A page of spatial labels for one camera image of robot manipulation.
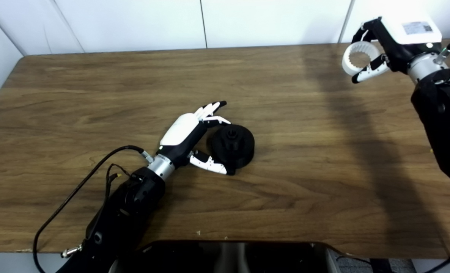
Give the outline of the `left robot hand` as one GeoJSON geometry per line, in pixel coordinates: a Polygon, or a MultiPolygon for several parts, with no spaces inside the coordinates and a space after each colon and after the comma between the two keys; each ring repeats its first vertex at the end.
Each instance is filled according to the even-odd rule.
{"type": "Polygon", "coordinates": [[[225,175],[235,175],[236,171],[215,161],[210,155],[194,150],[209,128],[228,126],[230,121],[215,113],[226,101],[209,103],[193,113],[179,116],[160,140],[153,166],[164,166],[174,171],[187,164],[225,175]]]}

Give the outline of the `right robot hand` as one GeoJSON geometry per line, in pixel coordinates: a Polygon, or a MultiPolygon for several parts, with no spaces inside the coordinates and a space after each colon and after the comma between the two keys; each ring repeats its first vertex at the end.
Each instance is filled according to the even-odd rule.
{"type": "Polygon", "coordinates": [[[363,52],[369,64],[350,72],[357,84],[391,70],[408,75],[414,83],[446,69],[441,57],[442,33],[427,14],[384,15],[363,22],[344,53],[363,52]]]}

